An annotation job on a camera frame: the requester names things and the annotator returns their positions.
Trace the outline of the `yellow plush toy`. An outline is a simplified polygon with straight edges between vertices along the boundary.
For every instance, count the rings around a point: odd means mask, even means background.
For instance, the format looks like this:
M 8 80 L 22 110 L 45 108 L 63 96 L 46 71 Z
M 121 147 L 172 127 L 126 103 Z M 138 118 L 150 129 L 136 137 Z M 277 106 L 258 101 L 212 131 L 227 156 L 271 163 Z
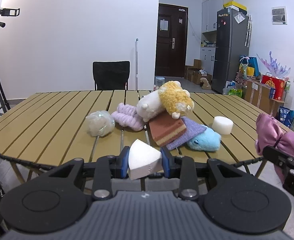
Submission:
M 181 87 L 179 81 L 166 82 L 159 88 L 158 95 L 161 104 L 173 119 L 186 116 L 194 109 L 190 93 Z

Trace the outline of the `white foam wedge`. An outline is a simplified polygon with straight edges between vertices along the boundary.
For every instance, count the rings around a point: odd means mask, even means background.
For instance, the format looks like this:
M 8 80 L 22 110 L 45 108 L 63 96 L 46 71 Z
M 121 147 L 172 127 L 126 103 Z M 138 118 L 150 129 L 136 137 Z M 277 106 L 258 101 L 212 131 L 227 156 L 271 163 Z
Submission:
M 140 179 L 162 169 L 161 152 L 139 139 L 135 140 L 129 150 L 129 178 Z

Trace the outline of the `green pet food bag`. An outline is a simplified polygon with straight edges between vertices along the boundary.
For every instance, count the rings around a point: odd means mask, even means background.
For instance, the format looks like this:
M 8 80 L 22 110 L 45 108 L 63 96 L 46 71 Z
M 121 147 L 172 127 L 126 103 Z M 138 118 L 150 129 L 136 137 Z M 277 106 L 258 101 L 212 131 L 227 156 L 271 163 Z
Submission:
M 234 95 L 238 96 L 239 98 L 242 98 L 243 91 L 241 88 L 233 87 L 227 87 L 223 89 L 223 95 Z

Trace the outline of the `blue pet food bag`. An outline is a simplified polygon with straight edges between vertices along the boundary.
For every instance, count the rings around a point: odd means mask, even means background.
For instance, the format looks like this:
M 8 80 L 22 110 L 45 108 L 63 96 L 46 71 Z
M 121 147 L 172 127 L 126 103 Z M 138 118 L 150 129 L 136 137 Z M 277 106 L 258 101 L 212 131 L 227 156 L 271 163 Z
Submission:
M 294 110 L 280 106 L 278 111 L 278 120 L 286 127 L 291 128 L 294 121 Z

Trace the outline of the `purple knitted cloth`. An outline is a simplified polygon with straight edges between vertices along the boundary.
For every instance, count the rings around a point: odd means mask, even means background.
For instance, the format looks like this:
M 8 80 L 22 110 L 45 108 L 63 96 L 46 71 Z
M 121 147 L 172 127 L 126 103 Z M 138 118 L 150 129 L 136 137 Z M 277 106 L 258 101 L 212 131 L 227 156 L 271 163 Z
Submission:
M 186 142 L 190 141 L 192 138 L 205 132 L 205 130 L 207 129 L 205 125 L 201 125 L 185 116 L 183 116 L 181 119 L 186 126 L 186 131 L 173 142 L 170 142 L 166 145 L 167 149 L 170 151 L 179 146 L 182 146 Z

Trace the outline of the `black folding chair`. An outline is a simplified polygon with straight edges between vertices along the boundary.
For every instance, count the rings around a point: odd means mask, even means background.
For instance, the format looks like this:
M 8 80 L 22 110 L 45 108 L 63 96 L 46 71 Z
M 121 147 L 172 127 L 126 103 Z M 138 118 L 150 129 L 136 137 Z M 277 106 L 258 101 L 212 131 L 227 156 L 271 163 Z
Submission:
M 95 90 L 128 90 L 130 61 L 93 62 Z

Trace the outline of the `brown cake sponge block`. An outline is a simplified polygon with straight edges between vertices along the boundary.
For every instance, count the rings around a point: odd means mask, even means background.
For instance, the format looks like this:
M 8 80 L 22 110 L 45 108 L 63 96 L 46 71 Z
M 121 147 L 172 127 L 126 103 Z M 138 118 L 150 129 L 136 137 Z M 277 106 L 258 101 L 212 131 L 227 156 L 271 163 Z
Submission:
M 173 119 L 167 112 L 162 112 L 148 122 L 152 139 L 159 146 L 166 146 L 186 132 L 186 125 L 181 118 Z

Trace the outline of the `blue plush toy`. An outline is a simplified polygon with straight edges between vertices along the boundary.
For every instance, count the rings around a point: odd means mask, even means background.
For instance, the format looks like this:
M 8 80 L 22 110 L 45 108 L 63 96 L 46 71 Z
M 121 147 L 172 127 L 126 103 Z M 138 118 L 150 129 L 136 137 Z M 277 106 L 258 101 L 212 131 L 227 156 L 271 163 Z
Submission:
M 195 151 L 216 152 L 220 148 L 221 135 L 207 127 L 204 132 L 190 139 L 186 144 Z

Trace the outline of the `red gift box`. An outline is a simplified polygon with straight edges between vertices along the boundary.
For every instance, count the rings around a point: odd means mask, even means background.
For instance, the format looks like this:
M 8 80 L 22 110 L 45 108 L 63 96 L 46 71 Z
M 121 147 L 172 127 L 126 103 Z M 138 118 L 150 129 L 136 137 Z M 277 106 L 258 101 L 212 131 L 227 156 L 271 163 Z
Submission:
M 282 100 L 282 96 L 286 87 L 286 80 L 279 79 L 274 76 L 263 75 L 261 81 L 263 84 L 275 89 L 273 99 Z

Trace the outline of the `dark grey refrigerator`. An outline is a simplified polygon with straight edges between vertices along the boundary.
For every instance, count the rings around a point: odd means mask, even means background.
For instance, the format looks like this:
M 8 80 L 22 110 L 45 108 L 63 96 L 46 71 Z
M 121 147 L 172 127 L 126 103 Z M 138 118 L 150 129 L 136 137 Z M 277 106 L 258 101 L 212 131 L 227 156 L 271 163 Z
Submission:
M 217 12 L 216 49 L 211 88 L 222 94 L 227 81 L 237 75 L 240 58 L 249 55 L 245 45 L 249 17 L 235 9 Z

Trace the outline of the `crumpled clear plastic bag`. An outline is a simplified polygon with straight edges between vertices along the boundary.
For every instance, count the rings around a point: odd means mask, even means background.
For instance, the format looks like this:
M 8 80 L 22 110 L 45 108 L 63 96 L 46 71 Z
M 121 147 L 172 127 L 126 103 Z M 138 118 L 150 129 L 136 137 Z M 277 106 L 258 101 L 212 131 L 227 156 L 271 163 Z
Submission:
M 116 125 L 114 118 L 107 111 L 96 111 L 85 118 L 87 133 L 92 137 L 104 137 L 110 134 Z

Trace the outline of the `large cardboard box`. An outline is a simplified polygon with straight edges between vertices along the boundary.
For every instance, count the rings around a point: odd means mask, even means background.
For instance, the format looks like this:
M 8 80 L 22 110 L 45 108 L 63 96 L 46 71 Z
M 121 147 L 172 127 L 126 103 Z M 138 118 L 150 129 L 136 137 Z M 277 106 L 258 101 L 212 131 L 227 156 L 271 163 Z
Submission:
M 274 117 L 277 115 L 279 107 L 284 104 L 283 101 L 276 99 L 275 88 L 252 80 L 247 81 L 244 99 Z

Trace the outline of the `folding table frame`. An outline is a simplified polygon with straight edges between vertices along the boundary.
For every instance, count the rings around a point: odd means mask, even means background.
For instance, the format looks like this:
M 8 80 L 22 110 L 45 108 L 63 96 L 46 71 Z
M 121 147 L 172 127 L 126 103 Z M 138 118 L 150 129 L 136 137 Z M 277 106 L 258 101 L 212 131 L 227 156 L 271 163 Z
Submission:
M 43 169 L 53 175 L 64 168 L 78 167 L 76 181 L 85 178 L 93 178 L 93 199 L 107 200 L 112 198 L 111 179 L 115 178 L 116 159 L 118 155 L 107 155 L 100 157 L 96 162 L 86 163 L 82 158 L 74 158 L 64 165 L 52 166 L 38 164 L 31 161 L 16 159 L 0 154 L 0 158 L 14 164 L 34 169 Z M 197 179 L 204 178 L 209 194 L 219 194 L 241 197 L 256 198 L 264 195 L 271 198 L 277 189 L 264 181 L 252 177 L 240 170 L 238 164 L 229 165 L 221 160 L 209 158 L 206 163 L 198 163 L 187 156 L 174 157 L 173 178 L 180 179 L 179 188 L 176 191 L 148 191 L 141 194 L 142 198 L 152 199 L 156 196 L 172 195 L 185 201 L 194 201 L 200 197 L 197 192 Z M 164 171 L 150 174 L 149 178 L 165 178 Z

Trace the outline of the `purple decorative plant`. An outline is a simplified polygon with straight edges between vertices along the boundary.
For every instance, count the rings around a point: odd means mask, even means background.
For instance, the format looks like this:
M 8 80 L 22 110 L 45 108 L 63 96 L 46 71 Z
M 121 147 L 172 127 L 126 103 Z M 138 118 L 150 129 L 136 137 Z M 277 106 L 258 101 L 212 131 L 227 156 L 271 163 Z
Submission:
M 286 78 L 291 68 L 287 68 L 287 66 L 281 65 L 276 58 L 272 57 L 272 51 L 269 52 L 269 61 L 263 59 L 257 55 L 258 59 L 261 63 L 267 68 L 268 73 L 277 78 Z

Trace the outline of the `white foam cylinder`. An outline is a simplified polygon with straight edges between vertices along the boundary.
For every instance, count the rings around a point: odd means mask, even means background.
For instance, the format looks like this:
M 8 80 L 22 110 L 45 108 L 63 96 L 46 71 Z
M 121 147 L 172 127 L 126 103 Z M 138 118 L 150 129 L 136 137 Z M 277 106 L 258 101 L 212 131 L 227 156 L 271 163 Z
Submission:
M 225 116 L 214 117 L 211 128 L 220 135 L 229 135 L 232 132 L 234 123 Z

